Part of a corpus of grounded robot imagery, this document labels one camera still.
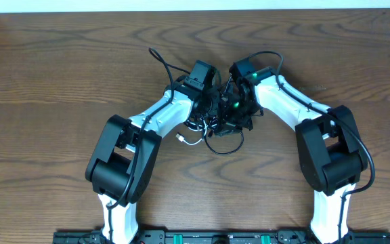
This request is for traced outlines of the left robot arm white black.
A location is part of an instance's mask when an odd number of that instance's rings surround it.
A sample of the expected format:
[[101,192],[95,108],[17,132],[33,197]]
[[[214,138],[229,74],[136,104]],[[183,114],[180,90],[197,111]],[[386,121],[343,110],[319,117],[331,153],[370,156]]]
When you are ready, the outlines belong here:
[[214,66],[198,60],[188,75],[172,79],[162,98],[144,112],[107,120],[85,178],[102,203],[102,235],[108,243],[134,240],[137,202],[150,181],[162,139],[180,124],[206,136],[206,117],[217,112],[216,76]]

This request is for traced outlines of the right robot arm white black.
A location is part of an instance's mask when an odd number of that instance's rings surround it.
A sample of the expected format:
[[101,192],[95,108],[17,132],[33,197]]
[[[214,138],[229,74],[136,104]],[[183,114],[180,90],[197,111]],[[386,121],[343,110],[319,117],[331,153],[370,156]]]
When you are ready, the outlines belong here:
[[310,230],[319,243],[340,243],[348,233],[352,194],[367,190],[375,179],[374,161],[346,106],[331,108],[295,89],[278,68],[256,70],[249,58],[230,67],[220,115],[220,129],[252,129],[252,118],[267,109],[296,135],[299,165],[314,190]]

